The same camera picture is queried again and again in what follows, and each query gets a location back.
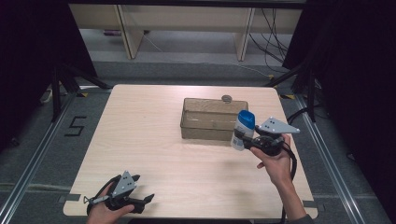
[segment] black tape mark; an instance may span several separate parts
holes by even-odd
[[[82,130],[84,129],[84,126],[74,125],[74,122],[76,121],[76,119],[85,119],[85,118],[87,118],[87,117],[86,116],[74,116],[73,120],[72,120],[72,123],[70,124],[69,128],[77,128],[77,129],[79,129],[78,133],[67,133],[64,136],[66,136],[66,137],[78,137],[78,136],[80,136],[81,133],[82,133]]]

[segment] desk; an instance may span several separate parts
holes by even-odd
[[[128,170],[141,175],[131,197],[155,193],[143,214],[157,218],[280,218],[282,203],[259,160],[229,142],[182,139],[184,98],[220,99],[228,94],[248,102],[256,122],[270,116],[286,121],[272,88],[118,85],[99,121],[71,194],[67,216],[86,216],[83,196],[92,197],[111,177]],[[298,152],[291,139],[297,160]],[[294,181],[303,201],[313,201],[299,163]],[[316,217],[316,208],[305,208]]]

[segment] hand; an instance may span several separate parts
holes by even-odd
[[[290,136],[282,133],[282,137],[285,143],[290,146]],[[257,165],[257,168],[261,169],[265,167],[271,178],[271,182],[275,186],[279,187],[282,184],[289,184],[291,182],[290,156],[285,150],[281,150],[279,155],[274,157],[268,156],[256,147],[252,147],[250,151],[262,161]]]
[[[112,183],[102,191],[99,197],[104,197],[111,185]],[[105,203],[99,203],[92,207],[91,212],[88,215],[87,224],[113,224],[116,223],[120,217],[130,213],[133,210],[134,206],[132,204],[123,206],[119,210],[111,211],[107,208]]]

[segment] person's right hand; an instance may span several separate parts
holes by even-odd
[[[290,146],[290,136],[282,134],[282,137],[285,143]],[[257,165],[257,168],[265,167],[274,185],[279,187],[279,185],[291,182],[290,156],[285,150],[281,150],[279,155],[274,157],[268,156],[256,147],[252,147],[250,151],[262,161]]]

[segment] forearm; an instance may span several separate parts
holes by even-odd
[[[289,221],[306,216],[303,204],[301,203],[291,181],[278,184],[276,185],[276,188],[279,192],[280,199],[282,200]]]

